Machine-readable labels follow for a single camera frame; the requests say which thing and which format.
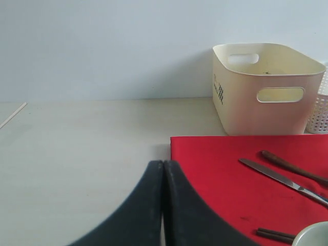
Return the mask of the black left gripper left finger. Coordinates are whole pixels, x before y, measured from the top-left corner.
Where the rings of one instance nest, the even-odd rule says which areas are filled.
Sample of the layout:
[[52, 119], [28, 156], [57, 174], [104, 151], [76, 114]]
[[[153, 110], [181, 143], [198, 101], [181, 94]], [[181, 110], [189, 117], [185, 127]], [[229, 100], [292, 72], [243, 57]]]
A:
[[162, 178], [163, 162], [149, 162], [125, 201], [70, 245], [160, 245]]

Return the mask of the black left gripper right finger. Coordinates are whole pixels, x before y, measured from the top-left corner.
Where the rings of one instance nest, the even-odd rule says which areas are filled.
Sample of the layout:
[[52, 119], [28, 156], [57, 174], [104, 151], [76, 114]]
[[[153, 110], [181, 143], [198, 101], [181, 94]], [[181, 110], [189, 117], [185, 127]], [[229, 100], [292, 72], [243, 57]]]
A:
[[162, 214], [166, 245], [258, 245], [198, 195], [176, 161], [163, 163]]

